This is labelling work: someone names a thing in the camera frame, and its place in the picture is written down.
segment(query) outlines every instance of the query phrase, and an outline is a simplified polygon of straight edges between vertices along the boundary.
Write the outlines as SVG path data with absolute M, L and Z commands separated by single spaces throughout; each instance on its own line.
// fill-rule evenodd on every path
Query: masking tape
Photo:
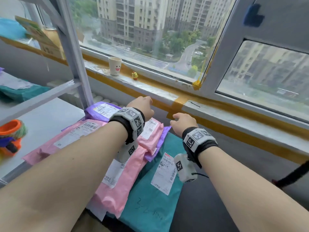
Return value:
M 17 41 L 9 40 L 9 39 L 3 38 L 3 37 L 0 37 L 0 39 L 2 41 L 4 41 L 5 43 L 10 44 L 12 46 L 15 46 L 17 48 L 28 50 L 28 51 L 31 51 L 31 52 L 36 53 L 38 55 L 43 55 L 44 57 L 50 58 L 52 60 L 55 60 L 57 62 L 65 64 L 65 65 L 68 65 L 66 60 L 54 57 L 50 54 L 46 54 L 45 52 L 43 52 L 39 49 L 36 49 L 34 47 L 31 47 L 29 45 L 26 45 L 26 44 L 23 44 L 23 43 L 20 43 L 20 42 L 17 42 Z M 100 59 L 97 59 L 95 57 L 85 55 L 85 54 L 83 54 L 83 57 L 84 57 L 85 60 L 92 61 L 92 62 L 95 62 L 99 65 L 108 67 L 108 63 L 103 61 L 103 60 L 100 60 Z M 122 85 L 122 84 L 120 84 L 120 83 L 118 83 L 118 82 L 116 82 L 112 79 L 109 79 L 105 76 L 102 76 L 98 73 L 94 73 L 90 70 L 86 70 L 86 71 L 87 71 L 88 76 L 90 76 L 90 77 L 92 77 L 92 78 L 94 78 L 98 81 L 101 81 L 102 83 L 105 83 L 105 84 L 107 84 L 107 85 L 109 85 L 109 86 L 111 86 L 115 89 L 118 89 L 118 90 L 120 90 L 120 91 L 122 91 L 122 92 L 124 92 L 124 93 L 126 93 L 130 96 L 133 96 L 133 97 L 145 96 L 144 94 L 137 92 L 134 89 L 128 88 L 125 85 Z M 125 76 L 130 76 L 131 71 L 133 71 L 133 70 L 130 69 L 129 67 L 127 67 L 125 65 L 122 66 L 122 74 L 124 74 Z M 264 123 L 266 125 L 270 125 L 270 126 L 275 127 L 275 128 L 280 127 L 281 130 L 287 131 L 289 133 L 292 133 L 294 135 L 297 135 L 297 136 L 300 136 L 300 137 L 303 137 L 303 138 L 305 137 L 305 139 L 308 139 L 308 137 L 309 137 L 309 135 L 308 135 L 309 131 L 308 130 L 299 128 L 297 126 L 294 126 L 294 125 L 291 125 L 291 124 L 288 124 L 288 123 L 285 123 L 283 121 L 279 121 L 279 120 L 271 118 L 271 117 L 266 117 L 264 115 L 252 112 L 250 110 L 242 109 L 242 108 L 237 107 L 235 105 L 226 104 L 226 103 L 223 103 L 223 102 L 213 101 L 213 100 L 210 100 L 210 99 L 198 97 L 198 96 L 192 95 L 190 93 L 183 92 L 183 91 L 175 89 L 173 87 L 164 85 L 163 83 L 160 83 L 160 82 L 154 81 L 152 79 L 146 78 L 145 76 L 142 76 L 142 75 L 139 75 L 139 78 L 141 79 L 141 82 L 144 82 L 146 84 L 150 84 L 150 85 L 157 87 L 157 88 L 164 89 L 168 92 L 170 91 L 171 93 L 174 93 L 174 94 L 179 96 L 179 98 L 177 98 L 171 106 L 169 106 L 169 105 L 167 105 L 164 102 L 161 102 L 159 100 L 153 99 L 153 105 L 155 107 L 168 112 L 168 115 L 167 115 L 168 119 L 173 119 L 172 115 L 174 113 L 181 112 L 183 105 L 188 100 L 192 100 L 192 101 L 196 101 L 198 103 L 204 104 L 204 105 L 214 106 L 214 107 L 222 109 L 224 111 L 235 113 L 237 115 L 249 118 L 251 120 L 255 120 L 255 121 L 259 121 L 259 122 L 261 122 L 261 120 L 262 120 L 263 122 L 261 122 L 261 123 Z M 244 143 L 255 146 L 255 147 L 260 148 L 262 150 L 271 152 L 274 155 L 280 156 L 280 157 L 285 158 L 287 160 L 291 160 L 291 161 L 298 163 L 298 164 L 303 164 L 305 161 L 309 160 L 309 156 L 305 156 L 305 155 L 302 155 L 300 153 L 294 152 L 294 151 L 292 151 L 288 148 L 280 147 L 276 144 L 267 142 L 265 140 L 261 140 L 259 138 L 253 137 L 249 134 L 246 134 L 246 133 L 240 132 L 238 130 L 223 126 L 221 124 L 214 123 L 212 121 L 208 121 L 208 120 L 203 119 L 201 117 L 197 117 L 197 116 L 194 116 L 192 114 L 190 114 L 190 115 L 192 117 L 194 117 L 199 124 L 209 128 L 209 129 L 211 129 L 215 132 L 222 133 L 222 134 L 229 136 L 233 139 L 242 141 Z

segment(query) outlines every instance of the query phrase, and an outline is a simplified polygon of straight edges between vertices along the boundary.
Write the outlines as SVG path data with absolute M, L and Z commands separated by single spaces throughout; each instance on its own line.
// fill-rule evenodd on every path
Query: toy chick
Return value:
M 136 72 L 133 72 L 133 73 L 132 73 L 132 77 L 133 77 L 133 80 L 137 80 L 137 78 L 138 78 L 137 73 L 136 73 Z

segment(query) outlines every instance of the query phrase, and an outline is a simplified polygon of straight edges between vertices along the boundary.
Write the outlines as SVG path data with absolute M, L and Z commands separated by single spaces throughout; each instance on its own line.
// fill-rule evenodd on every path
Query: paper cup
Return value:
M 111 75 L 118 76 L 120 74 L 120 67 L 121 67 L 122 59 L 117 58 L 117 57 L 109 57 L 108 62 L 109 62 L 109 70 L 111 72 Z

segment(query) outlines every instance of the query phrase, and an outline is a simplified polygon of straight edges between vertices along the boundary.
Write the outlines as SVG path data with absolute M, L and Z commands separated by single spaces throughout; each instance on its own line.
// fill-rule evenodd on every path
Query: metal shelf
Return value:
M 72 71 L 73 80 L 40 94 L 28 101 L 18 104 L 5 113 L 0 114 L 0 125 L 51 101 L 52 99 L 77 88 L 83 108 L 93 104 L 91 89 L 79 46 L 73 18 L 68 0 L 22 0 L 40 5 L 50 16 L 53 26 L 57 29 L 67 63 Z

